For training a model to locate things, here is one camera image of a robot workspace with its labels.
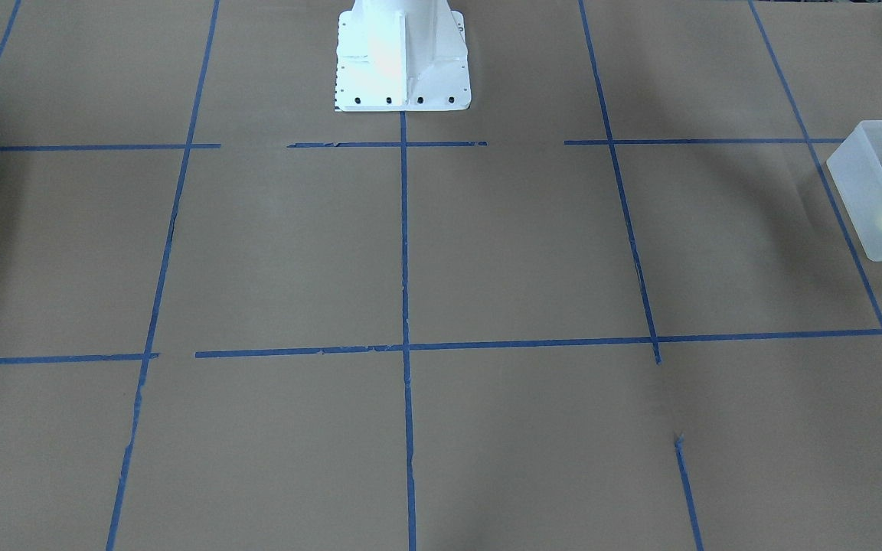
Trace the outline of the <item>clear plastic storage box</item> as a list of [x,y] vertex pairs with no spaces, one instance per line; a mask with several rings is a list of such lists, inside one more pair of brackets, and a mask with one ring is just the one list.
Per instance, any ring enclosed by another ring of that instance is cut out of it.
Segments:
[[826,161],[869,260],[882,262],[882,121],[861,121]]

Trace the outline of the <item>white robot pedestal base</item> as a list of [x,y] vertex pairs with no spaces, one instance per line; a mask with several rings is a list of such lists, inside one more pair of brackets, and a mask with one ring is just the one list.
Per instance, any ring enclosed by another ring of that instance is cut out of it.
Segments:
[[463,13],[447,1],[354,1],[338,16],[337,112],[448,112],[472,105]]

